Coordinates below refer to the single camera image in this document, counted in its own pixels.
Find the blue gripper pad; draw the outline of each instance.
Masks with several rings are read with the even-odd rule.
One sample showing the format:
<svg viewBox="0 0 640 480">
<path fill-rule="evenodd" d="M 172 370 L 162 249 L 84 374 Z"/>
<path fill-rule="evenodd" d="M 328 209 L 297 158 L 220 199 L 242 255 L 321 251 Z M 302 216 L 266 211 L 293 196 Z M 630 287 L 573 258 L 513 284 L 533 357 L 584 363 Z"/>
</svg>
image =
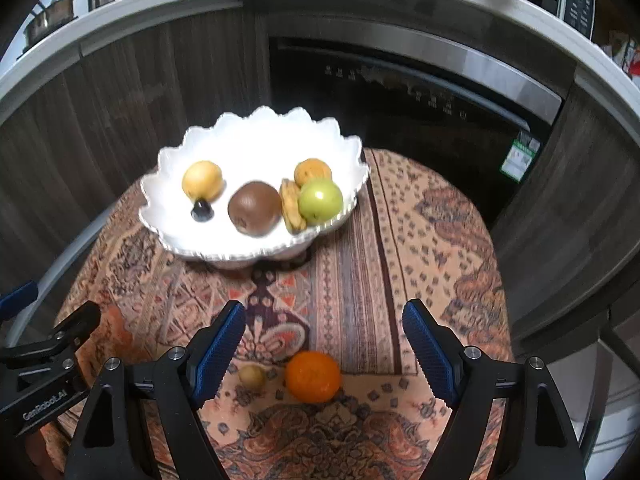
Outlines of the blue gripper pad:
<svg viewBox="0 0 640 480">
<path fill-rule="evenodd" d="M 449 328 L 438 325 L 420 300 L 404 306 L 402 328 L 433 395 L 453 408 L 462 394 L 460 351 L 464 347 Z"/>
<path fill-rule="evenodd" d="M 27 282 L 24 285 L 0 296 L 0 322 L 11 319 L 24 308 L 38 299 L 38 285 Z"/>
<path fill-rule="evenodd" d="M 213 324 L 198 330 L 189 343 L 187 378 L 193 388 L 190 398 L 196 407 L 201 408 L 206 400 L 216 396 L 244 327 L 244 306 L 239 301 L 228 301 Z"/>
</svg>

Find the round table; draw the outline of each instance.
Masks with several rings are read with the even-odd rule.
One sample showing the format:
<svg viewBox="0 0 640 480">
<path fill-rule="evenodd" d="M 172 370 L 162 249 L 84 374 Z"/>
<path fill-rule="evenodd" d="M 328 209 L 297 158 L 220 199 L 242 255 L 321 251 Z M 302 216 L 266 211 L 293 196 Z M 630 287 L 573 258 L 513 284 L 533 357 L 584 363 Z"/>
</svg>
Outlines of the round table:
<svg viewBox="0 0 640 480">
<path fill-rule="evenodd" d="M 364 150 L 371 178 L 350 220 L 290 262 L 220 271 L 162 249 L 138 220 L 135 183 L 118 201 L 59 319 L 85 300 L 102 320 L 78 360 L 92 381 L 104 361 L 131 364 L 186 346 L 227 300 L 247 326 L 218 396 L 200 417 L 232 480 L 417 479 L 450 411 L 436 400 L 402 331 L 401 314 L 421 298 L 441 324 L 493 358 L 511 357 L 504 291 L 489 233 L 472 203 L 439 174 L 403 156 Z M 284 365 L 303 349 L 332 355 L 342 388 L 302 404 L 284 386 Z M 264 390 L 238 380 L 248 362 L 266 371 Z M 63 467 L 81 404 L 44 434 Z M 145 405 L 164 478 L 177 478 L 158 413 Z M 473 478 L 488 473 L 502 409 L 490 417 Z"/>
</svg>

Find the bowl rim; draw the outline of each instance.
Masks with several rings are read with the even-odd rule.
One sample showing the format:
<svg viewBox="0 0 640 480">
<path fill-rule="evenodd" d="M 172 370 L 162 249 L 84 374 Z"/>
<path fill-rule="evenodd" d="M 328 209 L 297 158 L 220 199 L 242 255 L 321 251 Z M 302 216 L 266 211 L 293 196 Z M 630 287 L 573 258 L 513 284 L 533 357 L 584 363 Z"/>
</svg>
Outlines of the bowl rim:
<svg viewBox="0 0 640 480">
<path fill-rule="evenodd" d="M 232 115 L 232 116 L 239 117 L 240 119 L 245 121 L 245 120 L 250 119 L 252 117 L 252 115 L 254 115 L 256 112 L 258 112 L 258 110 L 263 110 L 265 108 L 267 108 L 271 112 L 275 113 L 275 111 L 271 107 L 260 106 L 260 107 L 256 108 L 247 117 L 239 117 L 236 114 L 233 114 L 233 113 L 230 113 L 230 112 L 225 112 L 225 113 L 221 114 L 220 117 L 216 120 L 216 123 L 213 126 L 210 126 L 209 128 L 205 128 L 204 126 L 190 126 L 185 131 L 184 137 L 182 138 L 182 142 L 180 143 L 179 146 L 177 146 L 175 148 L 173 146 L 165 146 L 164 148 L 161 148 L 158 151 L 158 164 L 156 165 L 156 170 L 151 172 L 151 173 L 146 173 L 140 179 L 140 189 L 142 190 L 142 193 L 143 193 L 143 195 L 145 197 L 146 203 L 145 203 L 145 205 L 142 205 L 138 209 L 138 219 L 140 220 L 140 223 L 145 228 L 149 229 L 149 231 L 153 232 L 154 234 L 156 234 L 158 236 L 158 241 L 162 245 L 163 249 L 165 249 L 166 251 L 169 251 L 169 252 L 171 252 L 173 254 L 177 254 L 178 256 L 182 256 L 184 258 L 199 259 L 199 260 L 203 260 L 205 262 L 242 262 L 242 261 L 249 261 L 249 260 L 259 260 L 261 258 L 269 258 L 271 256 L 276 256 L 278 254 L 283 253 L 284 251 L 292 249 L 293 247 L 296 247 L 296 246 L 299 246 L 299 245 L 302 245 L 302 244 L 305 244 L 307 242 L 310 242 L 310 241 L 314 240 L 315 238 L 317 238 L 322 233 L 330 231 L 331 228 L 334 225 L 336 225 L 339 222 L 342 222 L 343 219 L 347 218 L 353 212 L 354 208 L 356 207 L 356 204 L 358 203 L 358 193 L 360 192 L 362 187 L 367 183 L 367 180 L 369 179 L 369 176 L 370 176 L 370 173 L 371 173 L 371 168 L 370 168 L 369 164 L 367 164 L 366 162 L 363 162 L 362 160 L 360 160 L 360 157 L 362 156 L 362 140 L 360 139 L 360 137 L 358 137 L 358 136 L 344 137 L 344 136 L 342 136 L 342 134 L 338 133 L 345 140 L 353 139 L 355 137 L 355 139 L 356 139 L 356 141 L 358 143 L 358 149 L 357 149 L 357 152 L 356 152 L 356 157 L 355 157 L 354 163 L 355 163 L 356 166 L 360 166 L 360 167 L 364 168 L 365 171 L 364 171 L 363 177 L 359 181 L 358 185 L 355 187 L 354 191 L 348 196 L 347 200 L 345 200 L 344 207 L 342 208 L 342 210 L 336 216 L 334 216 L 333 218 L 331 218 L 329 221 L 325 222 L 324 224 L 320 224 L 320 225 L 317 225 L 317 226 L 313 226 L 311 228 L 307 228 L 306 230 L 302 231 L 301 233 L 299 233 L 297 235 L 292 235 L 290 237 L 289 241 L 287 241 L 287 242 L 285 242 L 283 244 L 278 244 L 276 246 L 272 246 L 272 247 L 269 247 L 269 248 L 258 249 L 258 250 L 255 250 L 255 251 L 251 251 L 249 253 L 237 253 L 237 254 L 203 253 L 201 251 L 181 249 L 181 248 L 178 248 L 178 247 L 172 245 L 169 241 L 167 241 L 164 232 L 162 232 L 160 229 L 154 227 L 148 221 L 146 221 L 146 219 L 143 216 L 143 211 L 145 209 L 151 207 L 151 199 L 149 198 L 148 194 L 146 193 L 145 181 L 147 180 L 148 177 L 155 176 L 155 175 L 159 174 L 162 171 L 161 156 L 162 156 L 163 152 L 168 151 L 168 150 L 171 150 L 171 151 L 180 150 L 184 146 L 184 143 L 186 142 L 186 139 L 187 139 L 187 136 L 189 134 L 189 131 L 192 128 L 202 128 L 204 130 L 213 130 L 213 129 L 215 129 L 216 124 L 218 124 L 218 121 L 223 116 Z M 311 119 L 311 117 L 308 114 L 308 112 L 302 107 L 292 108 L 286 114 L 277 114 L 277 113 L 275 113 L 275 114 L 278 117 L 286 117 L 289 114 L 292 114 L 293 112 L 300 113 L 300 110 L 303 111 L 306 114 L 306 116 L 309 117 L 309 120 L 311 120 L 313 123 L 319 123 L 321 121 L 325 121 L 327 119 L 331 119 L 331 118 L 323 118 L 321 121 L 314 121 L 313 119 Z"/>
</svg>

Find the white scalloped bowl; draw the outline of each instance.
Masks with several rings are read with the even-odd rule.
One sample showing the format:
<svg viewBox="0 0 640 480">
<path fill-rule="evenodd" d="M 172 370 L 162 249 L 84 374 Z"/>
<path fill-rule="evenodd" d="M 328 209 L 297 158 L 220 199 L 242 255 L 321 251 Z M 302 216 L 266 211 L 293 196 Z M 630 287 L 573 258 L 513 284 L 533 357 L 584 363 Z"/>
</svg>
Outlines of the white scalloped bowl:
<svg viewBox="0 0 640 480">
<path fill-rule="evenodd" d="M 167 251 L 221 269 L 247 267 L 261 258 L 287 260 L 350 216 L 369 178 L 369 166 L 360 161 L 361 153 L 359 137 L 341 136 L 334 118 L 313 121 L 302 108 L 278 115 L 261 107 L 247 118 L 222 114 L 212 128 L 189 128 L 178 148 L 160 150 L 158 170 L 142 178 L 146 205 L 138 216 Z M 325 224 L 297 235 L 287 231 L 282 219 L 263 237 L 239 233 L 226 212 L 233 193 L 252 180 L 280 189 L 282 179 L 293 179 L 296 165 L 311 157 L 324 160 L 331 168 L 344 197 L 343 210 Z M 182 176 L 198 160 L 219 165 L 225 179 L 222 195 L 212 203 L 215 215 L 203 223 L 191 218 L 193 204 L 182 192 Z"/>
</svg>

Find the silver screw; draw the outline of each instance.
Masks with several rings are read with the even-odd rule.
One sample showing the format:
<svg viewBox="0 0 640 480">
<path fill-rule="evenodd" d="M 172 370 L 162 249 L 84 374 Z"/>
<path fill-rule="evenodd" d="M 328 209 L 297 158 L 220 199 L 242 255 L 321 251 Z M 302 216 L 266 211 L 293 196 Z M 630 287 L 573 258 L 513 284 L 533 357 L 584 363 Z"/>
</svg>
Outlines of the silver screw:
<svg viewBox="0 0 640 480">
<path fill-rule="evenodd" d="M 536 370 L 542 370 L 542 368 L 545 366 L 545 362 L 539 357 L 530 357 L 529 364 Z"/>
<path fill-rule="evenodd" d="M 173 348 L 169 349 L 169 359 L 171 359 L 171 361 L 182 359 L 182 357 L 184 356 L 184 352 L 185 350 L 181 346 L 174 346 Z"/>
<path fill-rule="evenodd" d="M 482 355 L 482 352 L 477 346 L 468 346 L 465 348 L 465 355 L 469 359 L 479 359 Z"/>
<path fill-rule="evenodd" d="M 120 366 L 120 359 L 117 357 L 109 357 L 104 363 L 104 367 L 107 368 L 107 370 L 115 370 L 118 366 Z"/>
</svg>

